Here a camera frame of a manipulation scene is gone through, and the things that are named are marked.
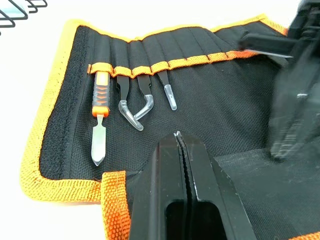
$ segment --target clear plastic tip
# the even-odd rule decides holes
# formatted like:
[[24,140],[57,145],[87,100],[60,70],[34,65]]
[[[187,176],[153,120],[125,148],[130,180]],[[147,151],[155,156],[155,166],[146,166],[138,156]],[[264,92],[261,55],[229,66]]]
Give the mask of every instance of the clear plastic tip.
[[164,92],[165,92],[166,97],[168,98],[171,109],[173,111],[177,110],[176,100],[175,100],[174,93],[172,92],[172,88],[171,88],[170,84],[167,84],[164,86]]
[[151,94],[145,95],[144,100],[146,101],[145,106],[136,115],[134,115],[134,118],[136,120],[139,120],[140,118],[142,118],[144,115],[150,112],[150,110],[154,107],[154,104],[155,104],[154,96],[152,96]]
[[139,131],[142,131],[144,129],[144,126],[142,126],[141,123],[138,122],[129,111],[126,100],[121,100],[118,107],[120,113],[128,120],[129,123],[131,123],[132,126],[134,126]]

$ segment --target metal blade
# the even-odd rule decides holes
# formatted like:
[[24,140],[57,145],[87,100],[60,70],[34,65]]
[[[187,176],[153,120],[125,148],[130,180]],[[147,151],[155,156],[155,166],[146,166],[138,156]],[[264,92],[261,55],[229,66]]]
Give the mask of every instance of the metal blade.
[[103,115],[98,115],[97,126],[93,127],[91,157],[96,166],[98,166],[106,156],[106,128],[102,126]]

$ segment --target curved tweezers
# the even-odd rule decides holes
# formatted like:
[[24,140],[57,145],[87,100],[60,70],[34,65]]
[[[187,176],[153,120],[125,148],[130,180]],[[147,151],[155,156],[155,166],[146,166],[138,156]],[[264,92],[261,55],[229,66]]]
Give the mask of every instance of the curved tweezers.
[[120,93],[120,102],[118,105],[120,113],[128,120],[128,122],[134,126],[137,130],[142,131],[144,126],[134,118],[127,106],[127,96],[129,93],[129,77],[118,75],[116,77],[116,88]]
[[147,74],[138,75],[138,84],[139,88],[144,95],[144,100],[146,101],[145,106],[136,114],[134,115],[134,118],[136,120],[139,120],[144,115],[146,115],[148,112],[151,111],[151,109],[154,107],[154,96],[152,96],[150,87],[151,87],[151,81],[150,77]]

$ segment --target black tool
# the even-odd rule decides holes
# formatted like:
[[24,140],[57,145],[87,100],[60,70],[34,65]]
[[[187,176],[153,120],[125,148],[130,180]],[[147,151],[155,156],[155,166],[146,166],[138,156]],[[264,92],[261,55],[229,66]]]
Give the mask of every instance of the black tool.
[[320,0],[301,3],[287,37],[249,33],[239,46],[291,57],[275,79],[268,140],[271,155],[287,159],[319,136]]
[[129,240],[256,240],[232,180],[192,135],[161,139],[137,185]]
[[142,126],[141,123],[135,119],[135,117],[132,115],[132,113],[130,112],[127,106],[127,97],[128,97],[129,88],[130,88],[129,77],[118,75],[116,77],[116,88],[120,93],[120,101],[118,104],[120,113],[125,117],[125,119],[128,120],[128,122],[132,126],[134,126],[137,130],[142,131],[144,129],[144,126]]
[[144,100],[145,100],[145,106],[137,113],[134,115],[134,118],[136,120],[139,120],[142,118],[144,115],[146,115],[148,112],[151,111],[151,109],[154,107],[154,96],[151,94],[151,80],[150,76],[147,74],[141,74],[137,76],[138,78],[138,84],[139,88],[144,95]]

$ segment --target black canvas fabric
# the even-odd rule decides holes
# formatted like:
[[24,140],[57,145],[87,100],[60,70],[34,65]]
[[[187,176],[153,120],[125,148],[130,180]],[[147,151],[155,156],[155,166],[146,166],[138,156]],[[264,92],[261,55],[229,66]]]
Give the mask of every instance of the black canvas fabric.
[[[269,29],[254,27],[259,31]],[[228,45],[236,44],[237,36],[244,30],[240,27],[230,31],[233,34],[222,29],[211,37],[220,44],[223,38],[230,36],[229,43],[219,45],[222,51],[227,51]],[[201,34],[193,33],[193,36],[202,51],[205,51],[204,46],[210,45]],[[97,124],[91,113],[94,75],[87,74],[88,64],[93,63],[96,56],[93,51],[96,40],[94,31],[78,28],[64,81],[44,133],[40,153],[40,172],[44,177],[99,181],[104,172],[125,170],[131,212],[135,189],[139,187],[139,173],[151,158],[158,141],[175,131],[182,131],[201,139],[208,152],[230,175],[258,239],[281,240],[319,230],[318,145],[313,145],[314,154],[308,159],[297,156],[292,161],[280,163],[272,161],[266,150],[261,150],[267,142],[278,64],[258,55],[170,70],[168,78],[177,102],[176,111],[171,110],[158,76],[151,76],[154,108],[140,120],[144,126],[142,132],[120,114],[120,97],[112,78],[110,115],[103,121],[106,157],[96,167],[91,159],[92,131]],[[111,51],[100,55],[104,62],[108,54],[120,65],[135,66],[137,59],[146,64],[154,62],[149,57],[137,57],[124,50],[123,42],[111,42]],[[147,45],[134,49],[150,48]],[[133,114],[145,104],[137,79],[130,81],[127,101]]]
[[319,231],[320,141],[286,161],[267,149],[215,157],[231,177],[261,240],[285,240]]
[[281,35],[260,21],[217,32],[202,27],[183,27],[130,43],[92,31],[94,50],[90,64],[108,63],[113,67],[134,69],[193,56],[226,53],[238,49],[239,38],[247,32]]

